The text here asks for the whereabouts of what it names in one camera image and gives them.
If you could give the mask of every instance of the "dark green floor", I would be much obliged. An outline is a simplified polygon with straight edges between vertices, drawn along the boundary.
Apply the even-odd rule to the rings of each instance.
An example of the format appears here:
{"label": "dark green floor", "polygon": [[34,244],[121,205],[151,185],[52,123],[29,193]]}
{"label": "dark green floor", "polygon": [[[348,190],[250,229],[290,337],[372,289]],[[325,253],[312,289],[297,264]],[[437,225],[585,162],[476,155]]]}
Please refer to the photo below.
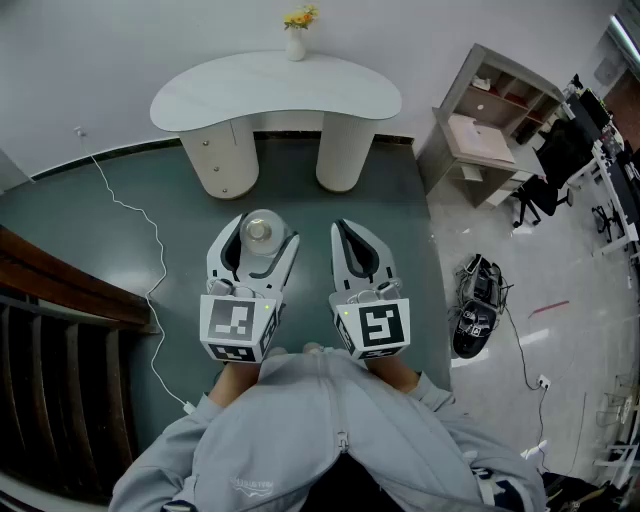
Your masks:
{"label": "dark green floor", "polygon": [[[333,289],[329,227],[347,218],[391,247],[403,295],[411,299],[411,346],[404,359],[449,387],[449,344],[440,263],[415,159],[408,146],[372,147],[360,182],[333,195],[315,180],[317,141],[256,143],[260,178],[236,201],[209,196],[181,148],[110,160],[103,168],[117,197],[145,208],[160,227],[169,274],[153,294],[167,340],[157,368],[178,396],[197,403],[220,365],[198,342],[199,297],[206,254],[236,215],[257,208],[280,214],[301,235],[285,289],[287,307],[274,346],[289,351],[315,341],[339,346],[327,298]],[[140,214],[111,202],[95,167],[25,184],[0,196],[0,223],[41,249],[96,277],[143,295],[160,276],[153,228]],[[149,368],[158,338],[140,342],[131,361],[140,447],[182,414]]]}

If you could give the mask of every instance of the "hand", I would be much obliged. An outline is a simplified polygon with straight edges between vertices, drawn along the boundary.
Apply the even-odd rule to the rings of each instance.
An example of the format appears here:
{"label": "hand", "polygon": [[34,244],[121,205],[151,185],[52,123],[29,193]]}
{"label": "hand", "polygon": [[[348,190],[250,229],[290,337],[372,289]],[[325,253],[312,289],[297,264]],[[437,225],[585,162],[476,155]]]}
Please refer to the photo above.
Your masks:
{"label": "hand", "polygon": [[209,393],[209,400],[220,407],[228,407],[236,398],[258,382],[259,375],[259,364],[228,363]]}
{"label": "hand", "polygon": [[404,364],[398,356],[367,359],[365,363],[371,373],[398,391],[409,393],[418,386],[420,375]]}

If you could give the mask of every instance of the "white power cord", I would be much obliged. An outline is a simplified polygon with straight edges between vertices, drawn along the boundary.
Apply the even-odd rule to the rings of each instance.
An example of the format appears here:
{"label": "white power cord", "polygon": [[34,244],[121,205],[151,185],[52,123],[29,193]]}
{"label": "white power cord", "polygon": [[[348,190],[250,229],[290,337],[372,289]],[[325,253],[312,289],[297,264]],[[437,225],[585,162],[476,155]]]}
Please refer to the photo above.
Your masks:
{"label": "white power cord", "polygon": [[195,410],[195,407],[191,403],[185,402],[181,398],[178,398],[176,395],[174,395],[171,391],[169,391],[169,388],[164,383],[164,380],[162,380],[162,377],[160,376],[160,374],[158,373],[158,371],[156,370],[156,367],[155,367],[156,357],[158,357],[158,353],[160,352],[160,349],[162,348],[162,344],[164,343],[164,340],[167,337],[166,333],[164,332],[164,329],[162,328],[162,324],[160,323],[160,319],[158,318],[158,313],[156,312],[156,309],[153,307],[153,304],[151,304],[151,293],[160,285],[160,283],[162,281],[164,281],[164,278],[167,277],[167,266],[165,265],[165,262],[164,262],[164,244],[160,241],[160,238],[158,237],[158,225],[149,218],[149,216],[147,215],[147,212],[145,212],[142,208],[136,208],[135,206],[131,206],[131,205],[125,204],[122,201],[119,201],[118,199],[116,199],[116,195],[113,192],[113,189],[111,188],[111,186],[109,185],[109,180],[107,180],[107,177],[105,176],[104,171],[102,170],[102,167],[100,167],[100,164],[95,159],[93,154],[91,152],[89,152],[87,150],[87,148],[85,147],[85,145],[84,145],[84,141],[82,139],[83,139],[83,137],[86,137],[86,134],[84,132],[82,132],[82,131],[79,132],[77,129],[76,129],[76,134],[80,138],[80,144],[82,145],[82,149],[84,150],[85,154],[89,158],[91,158],[91,160],[93,160],[93,163],[96,164],[96,167],[100,171],[100,175],[102,176],[102,179],[104,180],[104,184],[106,185],[107,190],[109,192],[111,192],[111,200],[116,204],[124,206],[128,210],[133,210],[134,212],[142,213],[142,215],[144,215],[144,218],[146,219],[146,221],[149,224],[151,224],[155,229],[156,242],[158,242],[158,245],[160,246],[160,263],[162,264],[163,272],[162,272],[162,276],[160,276],[160,279],[158,279],[156,281],[156,284],[154,284],[149,289],[149,291],[144,294],[144,298],[147,300],[147,304],[149,305],[149,309],[151,309],[151,311],[153,312],[153,317],[155,318],[156,324],[158,324],[158,328],[160,329],[160,332],[162,333],[162,335],[160,337],[160,341],[158,342],[158,346],[156,347],[156,351],[153,354],[153,357],[151,358],[151,371],[155,374],[156,377],[158,377],[158,380],[160,381],[160,384],[162,384],[162,387],[169,394],[169,396],[171,396],[172,398],[174,398],[175,400],[180,402],[182,404],[182,409],[187,414],[191,414],[191,412],[193,412]]}

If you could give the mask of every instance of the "white desk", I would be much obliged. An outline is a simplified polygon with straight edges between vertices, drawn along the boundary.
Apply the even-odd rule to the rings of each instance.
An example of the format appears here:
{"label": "white desk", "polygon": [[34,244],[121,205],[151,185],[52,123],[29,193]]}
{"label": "white desk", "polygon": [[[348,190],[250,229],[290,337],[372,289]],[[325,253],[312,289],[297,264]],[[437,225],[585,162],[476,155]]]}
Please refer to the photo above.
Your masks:
{"label": "white desk", "polygon": [[357,64],[311,54],[299,62],[282,51],[232,55],[178,75],[151,104],[151,120],[177,132],[209,194],[232,199],[258,179],[247,116],[262,112],[325,112],[316,176],[334,192],[358,181],[377,121],[400,112],[398,89]]}
{"label": "white desk", "polygon": [[613,182],[611,181],[611,175],[607,170],[607,162],[601,148],[602,148],[602,143],[600,141],[596,141],[596,143],[593,145],[591,153],[593,154],[593,159],[595,160],[596,165],[600,169],[600,176],[602,176],[602,182],[604,183],[604,186],[607,189],[607,193],[611,198],[613,207],[620,215],[620,220],[622,221],[622,230],[624,234],[617,240],[613,240],[611,243],[594,251],[593,252],[594,257],[604,256],[605,254],[613,252],[616,249],[620,249],[621,247],[624,247],[630,242],[638,241],[638,230],[636,229],[635,224],[627,223],[627,217],[624,213],[624,210],[622,209],[622,204],[620,203],[620,198],[616,193],[616,189],[613,187]]}

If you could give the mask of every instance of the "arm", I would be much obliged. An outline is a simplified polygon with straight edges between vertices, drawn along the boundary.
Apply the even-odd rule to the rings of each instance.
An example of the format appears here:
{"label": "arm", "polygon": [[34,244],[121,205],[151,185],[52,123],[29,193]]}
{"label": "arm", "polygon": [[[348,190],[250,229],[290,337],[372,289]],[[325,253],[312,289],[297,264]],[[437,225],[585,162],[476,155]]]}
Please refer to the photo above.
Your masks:
{"label": "arm", "polygon": [[387,384],[434,412],[469,461],[486,504],[526,512],[544,510],[544,487],[535,468],[460,411],[453,393],[436,387],[424,373],[415,373],[398,357],[367,361],[367,366]]}
{"label": "arm", "polygon": [[257,382],[259,372],[260,365],[226,365],[196,410],[169,425],[120,478],[109,511],[159,512],[179,493],[188,494],[191,489],[185,481],[200,438],[225,407]]}

